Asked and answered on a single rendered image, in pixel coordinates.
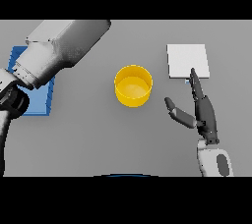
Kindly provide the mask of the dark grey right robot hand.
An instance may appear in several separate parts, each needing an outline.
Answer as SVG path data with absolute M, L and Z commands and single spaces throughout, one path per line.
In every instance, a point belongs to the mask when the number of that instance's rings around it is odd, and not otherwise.
M 220 140 L 218 138 L 215 110 L 209 97 L 203 93 L 199 77 L 194 68 L 191 69 L 189 83 L 192 88 L 195 115 L 192 116 L 179 109 L 169 97 L 166 97 L 164 103 L 168 114 L 174 121 L 188 129 L 197 129 L 198 134 L 203 137 L 207 144 L 218 144 Z

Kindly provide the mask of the pale square measuring scale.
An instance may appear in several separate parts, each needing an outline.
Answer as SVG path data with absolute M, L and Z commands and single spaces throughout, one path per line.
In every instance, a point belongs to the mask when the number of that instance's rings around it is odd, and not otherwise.
M 167 44 L 168 74 L 171 79 L 188 79 L 194 68 L 200 79 L 210 77 L 204 44 Z

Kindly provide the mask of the yellow bowl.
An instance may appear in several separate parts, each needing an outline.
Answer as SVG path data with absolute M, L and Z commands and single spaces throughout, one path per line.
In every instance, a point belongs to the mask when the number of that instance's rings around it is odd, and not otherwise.
M 114 92 L 118 101 L 130 108 L 143 106 L 150 98 L 152 88 L 152 75 L 139 65 L 121 68 L 114 78 Z

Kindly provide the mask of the blue tray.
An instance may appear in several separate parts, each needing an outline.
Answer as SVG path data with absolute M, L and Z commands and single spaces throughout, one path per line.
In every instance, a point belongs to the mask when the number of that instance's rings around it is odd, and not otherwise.
M 13 72 L 16 60 L 26 49 L 25 46 L 12 47 L 7 67 L 9 72 Z M 48 116 L 50 114 L 54 83 L 55 78 L 52 78 L 46 85 L 43 85 L 39 89 L 28 90 L 27 88 L 21 87 L 21 90 L 30 98 L 30 105 L 24 113 L 24 116 Z

